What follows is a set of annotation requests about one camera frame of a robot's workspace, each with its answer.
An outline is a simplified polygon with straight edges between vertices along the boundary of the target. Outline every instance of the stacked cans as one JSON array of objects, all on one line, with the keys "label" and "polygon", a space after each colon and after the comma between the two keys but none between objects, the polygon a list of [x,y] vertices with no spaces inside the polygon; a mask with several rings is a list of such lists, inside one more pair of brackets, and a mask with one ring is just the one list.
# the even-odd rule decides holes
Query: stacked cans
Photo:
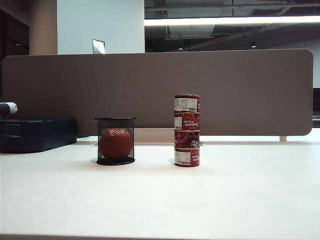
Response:
[{"label": "stacked cans", "polygon": [[200,164],[200,96],[174,96],[174,164],[196,167]]}]

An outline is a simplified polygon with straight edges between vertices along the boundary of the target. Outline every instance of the navy blue box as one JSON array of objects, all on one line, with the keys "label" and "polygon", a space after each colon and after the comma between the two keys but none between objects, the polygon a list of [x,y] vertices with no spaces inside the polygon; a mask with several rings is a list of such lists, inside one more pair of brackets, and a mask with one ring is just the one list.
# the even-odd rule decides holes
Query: navy blue box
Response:
[{"label": "navy blue box", "polygon": [[75,119],[0,119],[0,153],[36,153],[77,141]]}]

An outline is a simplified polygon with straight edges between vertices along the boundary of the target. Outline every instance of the black mesh pencil holder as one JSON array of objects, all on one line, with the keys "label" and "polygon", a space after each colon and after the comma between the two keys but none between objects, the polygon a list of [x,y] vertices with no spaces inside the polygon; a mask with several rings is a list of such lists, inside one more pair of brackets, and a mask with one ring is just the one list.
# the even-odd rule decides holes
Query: black mesh pencil holder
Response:
[{"label": "black mesh pencil holder", "polygon": [[95,118],[98,124],[100,165],[124,165],[135,161],[135,120],[133,117]]}]

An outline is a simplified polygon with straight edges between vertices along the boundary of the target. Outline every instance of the white desk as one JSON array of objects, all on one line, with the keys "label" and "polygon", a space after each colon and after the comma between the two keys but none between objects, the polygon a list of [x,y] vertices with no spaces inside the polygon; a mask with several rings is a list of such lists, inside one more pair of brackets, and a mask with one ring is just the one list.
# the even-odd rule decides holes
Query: white desk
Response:
[{"label": "white desk", "polygon": [[320,141],[205,143],[193,168],[172,146],[136,146],[122,166],[96,155],[2,154],[1,240],[320,239]]}]

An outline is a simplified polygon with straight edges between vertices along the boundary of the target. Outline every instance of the fluorescent light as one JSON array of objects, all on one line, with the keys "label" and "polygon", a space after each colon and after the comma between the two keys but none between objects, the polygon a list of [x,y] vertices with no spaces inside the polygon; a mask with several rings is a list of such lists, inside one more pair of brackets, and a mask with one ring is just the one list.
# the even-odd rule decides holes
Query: fluorescent light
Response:
[{"label": "fluorescent light", "polygon": [[145,26],[320,23],[320,16],[249,16],[145,19]]}]

